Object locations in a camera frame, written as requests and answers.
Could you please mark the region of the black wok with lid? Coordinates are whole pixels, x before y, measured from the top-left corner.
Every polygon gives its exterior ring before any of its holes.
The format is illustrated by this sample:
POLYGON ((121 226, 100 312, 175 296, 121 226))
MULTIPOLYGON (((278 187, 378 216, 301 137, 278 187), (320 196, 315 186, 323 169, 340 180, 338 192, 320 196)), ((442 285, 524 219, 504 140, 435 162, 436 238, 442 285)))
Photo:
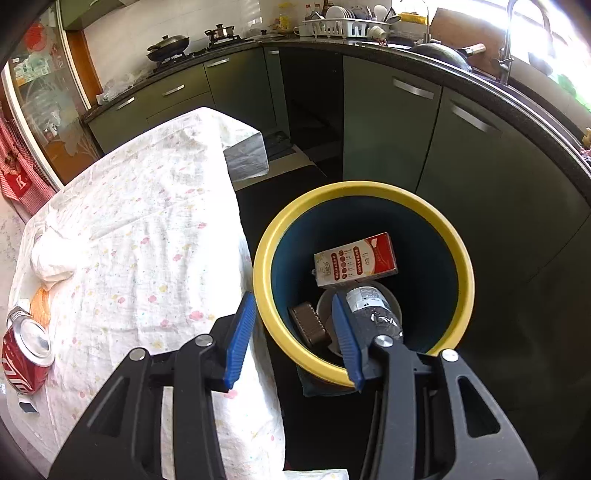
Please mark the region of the black wok with lid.
POLYGON ((161 63, 169 58, 182 55, 189 45, 189 38, 184 35, 164 35, 162 39, 147 48, 147 58, 161 63))

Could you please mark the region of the white paper towel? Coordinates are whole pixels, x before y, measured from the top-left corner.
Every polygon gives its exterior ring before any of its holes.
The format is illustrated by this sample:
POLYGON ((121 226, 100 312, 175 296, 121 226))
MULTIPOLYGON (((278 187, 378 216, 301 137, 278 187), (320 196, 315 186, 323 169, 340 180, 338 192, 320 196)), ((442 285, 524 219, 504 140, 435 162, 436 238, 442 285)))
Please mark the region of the white paper towel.
POLYGON ((72 277, 77 261, 78 248, 68 236, 51 227, 36 233, 30 263, 45 291, 72 277))

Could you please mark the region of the red soda can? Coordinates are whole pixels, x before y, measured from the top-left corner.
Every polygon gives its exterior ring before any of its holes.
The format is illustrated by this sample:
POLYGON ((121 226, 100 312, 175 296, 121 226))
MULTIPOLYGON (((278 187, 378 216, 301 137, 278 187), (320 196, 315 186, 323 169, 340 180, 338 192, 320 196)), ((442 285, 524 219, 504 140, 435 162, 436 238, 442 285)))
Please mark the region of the red soda can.
POLYGON ((21 394, 34 395, 44 385, 54 359, 48 331, 20 306, 10 310, 1 364, 11 386, 21 394))

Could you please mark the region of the dark pan in sink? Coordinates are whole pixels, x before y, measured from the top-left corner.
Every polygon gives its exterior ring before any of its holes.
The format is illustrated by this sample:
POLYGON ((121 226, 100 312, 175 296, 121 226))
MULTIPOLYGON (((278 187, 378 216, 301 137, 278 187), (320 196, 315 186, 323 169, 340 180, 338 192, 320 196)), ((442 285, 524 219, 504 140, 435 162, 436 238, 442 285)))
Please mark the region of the dark pan in sink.
POLYGON ((417 44, 410 49, 413 53, 442 61, 467 72, 472 71, 468 59, 474 55, 484 53, 486 50, 486 45, 483 43, 463 48, 452 48, 436 42, 417 44))

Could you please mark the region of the glass sliding door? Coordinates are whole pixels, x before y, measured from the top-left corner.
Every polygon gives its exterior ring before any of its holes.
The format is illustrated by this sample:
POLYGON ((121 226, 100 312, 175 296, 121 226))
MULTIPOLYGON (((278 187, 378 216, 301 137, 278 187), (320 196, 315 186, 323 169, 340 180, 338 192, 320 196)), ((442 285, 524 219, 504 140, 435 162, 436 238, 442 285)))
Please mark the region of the glass sliding door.
POLYGON ((61 5, 52 1, 1 71, 10 112, 41 176, 55 191, 101 156, 82 121, 90 102, 74 66, 61 5))

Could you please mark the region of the small pot on stove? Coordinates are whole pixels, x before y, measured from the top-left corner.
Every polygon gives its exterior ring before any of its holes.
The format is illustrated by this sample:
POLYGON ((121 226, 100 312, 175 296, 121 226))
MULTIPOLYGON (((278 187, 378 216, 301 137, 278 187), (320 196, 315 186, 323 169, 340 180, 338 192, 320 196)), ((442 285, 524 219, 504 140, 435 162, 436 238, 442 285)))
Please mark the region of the small pot on stove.
POLYGON ((222 23, 217 24, 214 29, 205 30, 204 35, 207 36, 209 41, 211 41, 211 44, 226 40, 235 40, 237 37, 235 34, 235 26, 224 26, 222 23))

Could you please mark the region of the chrome kitchen faucet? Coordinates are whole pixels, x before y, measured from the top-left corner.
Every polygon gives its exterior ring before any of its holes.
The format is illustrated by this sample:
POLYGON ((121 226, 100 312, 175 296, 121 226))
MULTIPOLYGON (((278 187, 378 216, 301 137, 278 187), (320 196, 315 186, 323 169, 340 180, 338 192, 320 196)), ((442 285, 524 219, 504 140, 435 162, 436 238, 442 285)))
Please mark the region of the chrome kitchen faucet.
MULTIPOLYGON (((499 67, 499 78, 498 81, 502 85, 508 85, 511 76, 512 65, 514 58, 511 54, 512 48, 512 22, 514 17, 515 6, 518 3, 517 0, 509 0, 506 6, 506 26, 504 35, 504 44, 499 49, 499 58, 497 59, 499 67)), ((549 53, 551 56, 555 54, 553 30, 549 18, 549 12, 545 4, 540 0, 531 0, 531 3, 536 6, 540 11, 543 20, 543 28, 548 36, 549 53)))

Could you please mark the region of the clear crushed plastic bottle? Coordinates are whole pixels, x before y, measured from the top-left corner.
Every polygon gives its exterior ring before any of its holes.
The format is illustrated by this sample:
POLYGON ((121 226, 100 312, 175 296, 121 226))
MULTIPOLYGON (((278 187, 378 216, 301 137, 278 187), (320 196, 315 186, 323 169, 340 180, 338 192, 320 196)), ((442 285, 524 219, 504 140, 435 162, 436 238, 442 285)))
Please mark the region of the clear crushed plastic bottle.
POLYGON ((377 283, 362 284, 346 293, 346 303, 363 329, 402 341, 402 315, 398 301, 392 299, 377 283))

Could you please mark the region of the yellow rimmed blue trash bin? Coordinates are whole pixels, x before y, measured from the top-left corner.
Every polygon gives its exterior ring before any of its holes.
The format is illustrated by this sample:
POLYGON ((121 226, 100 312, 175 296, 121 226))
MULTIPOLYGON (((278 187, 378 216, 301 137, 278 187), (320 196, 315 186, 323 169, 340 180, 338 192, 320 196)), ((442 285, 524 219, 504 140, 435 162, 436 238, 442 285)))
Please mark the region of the yellow rimmed blue trash bin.
POLYGON ((353 389, 339 355, 325 344, 308 347, 290 308, 324 304, 337 291, 377 283, 398 301, 403 341, 437 355, 456 347, 468 327, 475 279, 457 230, 434 206, 399 187, 346 181, 311 190, 273 219, 256 250, 253 287, 263 324, 274 342, 311 377, 353 389), (315 253, 388 233, 398 273, 345 285, 318 287, 315 253))

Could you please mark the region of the white dish rack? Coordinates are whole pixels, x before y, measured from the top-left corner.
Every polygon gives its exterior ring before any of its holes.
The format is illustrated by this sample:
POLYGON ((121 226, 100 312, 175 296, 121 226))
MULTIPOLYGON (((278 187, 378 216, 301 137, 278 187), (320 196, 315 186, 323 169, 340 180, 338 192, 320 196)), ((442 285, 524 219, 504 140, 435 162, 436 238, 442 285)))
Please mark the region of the white dish rack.
POLYGON ((334 5, 328 8, 325 15, 317 11, 311 13, 311 18, 305 19, 298 27, 298 35, 342 38, 369 39, 386 41, 391 31, 391 25, 380 21, 368 6, 356 5, 352 8, 334 5))

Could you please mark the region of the clear plastic bag on counter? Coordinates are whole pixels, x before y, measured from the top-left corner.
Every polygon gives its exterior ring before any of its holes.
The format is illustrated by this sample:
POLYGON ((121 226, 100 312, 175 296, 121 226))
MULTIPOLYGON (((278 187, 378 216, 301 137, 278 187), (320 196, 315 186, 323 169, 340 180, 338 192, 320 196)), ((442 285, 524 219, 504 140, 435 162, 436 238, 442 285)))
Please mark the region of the clear plastic bag on counter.
POLYGON ((103 91, 96 96, 97 104, 104 105, 117 96, 132 88, 136 77, 131 73, 125 73, 110 79, 104 86, 103 91))

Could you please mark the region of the green lower kitchen cabinets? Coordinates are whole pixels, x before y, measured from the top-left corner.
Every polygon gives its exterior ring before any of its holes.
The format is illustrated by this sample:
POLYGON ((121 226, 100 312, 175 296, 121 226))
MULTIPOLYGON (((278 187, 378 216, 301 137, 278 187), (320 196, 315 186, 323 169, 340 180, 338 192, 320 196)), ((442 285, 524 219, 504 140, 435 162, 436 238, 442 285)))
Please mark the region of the green lower kitchen cabinets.
POLYGON ((259 244, 312 187, 376 180, 441 210, 463 237, 476 305, 463 348, 480 362, 590 362, 590 156, 541 97, 406 53, 263 44, 152 78, 89 118, 104 152, 199 106, 283 134, 310 179, 243 200, 259 244))

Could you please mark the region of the small brown box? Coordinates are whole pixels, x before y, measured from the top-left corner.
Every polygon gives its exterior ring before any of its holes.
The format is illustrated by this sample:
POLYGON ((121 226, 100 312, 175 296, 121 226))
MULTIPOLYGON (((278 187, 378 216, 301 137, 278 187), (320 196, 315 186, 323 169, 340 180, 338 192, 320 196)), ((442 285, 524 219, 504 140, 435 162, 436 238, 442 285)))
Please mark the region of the small brown box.
POLYGON ((310 303, 305 302, 290 308, 290 316, 308 347, 322 345, 329 340, 324 324, 310 303))

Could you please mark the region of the red checkered apron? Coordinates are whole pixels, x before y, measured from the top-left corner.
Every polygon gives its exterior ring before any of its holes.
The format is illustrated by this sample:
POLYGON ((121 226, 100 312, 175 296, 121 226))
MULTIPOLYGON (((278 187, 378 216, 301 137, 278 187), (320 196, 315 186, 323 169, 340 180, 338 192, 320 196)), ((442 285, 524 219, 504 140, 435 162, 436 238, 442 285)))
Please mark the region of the red checkered apron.
POLYGON ((28 148, 10 123, 1 117, 1 192, 35 215, 55 194, 35 169, 28 148))

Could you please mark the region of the red white milk carton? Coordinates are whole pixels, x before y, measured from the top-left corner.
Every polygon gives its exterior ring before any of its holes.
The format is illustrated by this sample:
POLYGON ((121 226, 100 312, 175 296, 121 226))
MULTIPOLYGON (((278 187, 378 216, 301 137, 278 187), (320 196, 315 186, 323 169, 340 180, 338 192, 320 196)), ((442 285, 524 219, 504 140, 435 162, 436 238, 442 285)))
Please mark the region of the red white milk carton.
POLYGON ((390 235, 386 232, 315 253, 318 287, 345 285, 398 273, 390 235))

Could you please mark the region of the floral white tablecloth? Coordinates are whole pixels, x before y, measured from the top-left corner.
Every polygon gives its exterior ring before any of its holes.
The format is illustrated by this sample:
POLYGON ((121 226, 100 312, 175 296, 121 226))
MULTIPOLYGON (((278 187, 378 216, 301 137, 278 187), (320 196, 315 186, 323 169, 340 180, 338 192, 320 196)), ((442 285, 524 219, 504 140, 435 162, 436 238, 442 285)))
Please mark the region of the floral white tablecloth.
POLYGON ((116 148, 26 224, 9 304, 40 287, 30 256, 39 230, 78 248, 72 277, 50 291, 48 378, 25 412, 7 411, 29 452, 51 463, 124 356, 179 348, 235 312, 252 261, 233 184, 269 169, 263 135, 201 107, 116 148))

